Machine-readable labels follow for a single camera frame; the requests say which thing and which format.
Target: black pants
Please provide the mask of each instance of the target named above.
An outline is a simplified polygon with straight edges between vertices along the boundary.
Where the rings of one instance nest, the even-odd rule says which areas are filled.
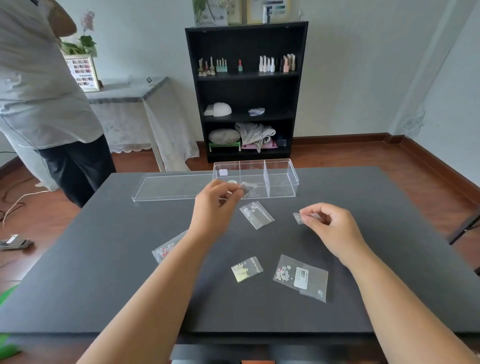
[[[58,186],[79,207],[83,207],[108,176],[116,172],[104,135],[91,143],[75,142],[37,152],[47,161],[48,170]]]

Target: nail polish bottle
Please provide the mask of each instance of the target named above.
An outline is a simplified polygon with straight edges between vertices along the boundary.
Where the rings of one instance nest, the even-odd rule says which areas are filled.
[[[288,58],[287,56],[283,56],[283,72],[288,72]]]

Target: pink flower decoration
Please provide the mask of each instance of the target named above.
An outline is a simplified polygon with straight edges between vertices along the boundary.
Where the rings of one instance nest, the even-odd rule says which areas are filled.
[[[84,32],[86,32],[87,30],[93,31],[93,18],[95,18],[94,12],[88,11],[85,13],[81,21]]]

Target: gray cloth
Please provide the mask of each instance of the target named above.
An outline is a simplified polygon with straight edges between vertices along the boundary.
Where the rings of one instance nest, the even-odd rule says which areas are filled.
[[[242,144],[244,146],[254,144],[258,153],[260,153],[262,145],[268,143],[276,134],[275,129],[271,126],[254,122],[236,122],[235,129],[240,133]]]

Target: clear plastic box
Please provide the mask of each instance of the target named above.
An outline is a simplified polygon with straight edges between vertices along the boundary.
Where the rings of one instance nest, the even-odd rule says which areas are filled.
[[[193,199],[212,180],[210,171],[146,173],[142,176],[132,200],[164,201]]]
[[[256,183],[245,199],[295,197],[299,178],[290,159],[243,160],[216,162],[213,178],[237,183]]]

